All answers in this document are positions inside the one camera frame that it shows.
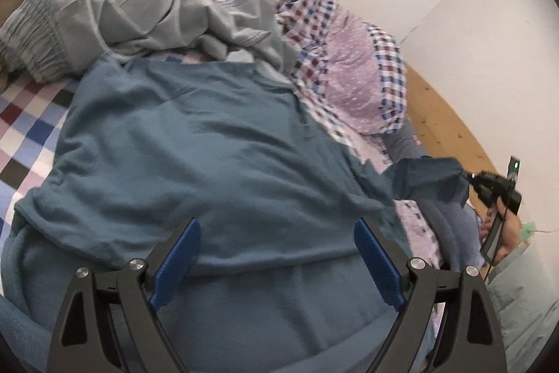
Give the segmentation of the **person right forearm sleeve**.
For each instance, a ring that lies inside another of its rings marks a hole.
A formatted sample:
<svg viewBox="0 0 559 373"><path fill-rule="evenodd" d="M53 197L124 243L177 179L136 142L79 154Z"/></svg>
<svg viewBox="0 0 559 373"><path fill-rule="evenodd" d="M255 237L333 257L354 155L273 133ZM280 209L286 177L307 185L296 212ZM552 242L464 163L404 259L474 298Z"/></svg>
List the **person right forearm sleeve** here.
<svg viewBox="0 0 559 373"><path fill-rule="evenodd" d="M488 278L510 372L526 372L558 323L558 290L535 247L520 244Z"/></svg>

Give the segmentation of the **person right hand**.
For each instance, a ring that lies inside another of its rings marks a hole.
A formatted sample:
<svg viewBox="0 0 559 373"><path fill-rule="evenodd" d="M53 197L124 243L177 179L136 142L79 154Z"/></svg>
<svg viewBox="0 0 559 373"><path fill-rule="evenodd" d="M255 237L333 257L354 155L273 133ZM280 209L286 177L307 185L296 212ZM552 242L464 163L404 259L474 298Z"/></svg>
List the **person right hand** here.
<svg viewBox="0 0 559 373"><path fill-rule="evenodd" d="M520 238L521 220L515 213L509 212L502 199L498 198L496 209L489 208L484 222L480 225L479 237L482 241L485 240L490 232L495 212L501 215L503 219L501 237L494 260L494 263L498 264L522 243Z"/></svg>

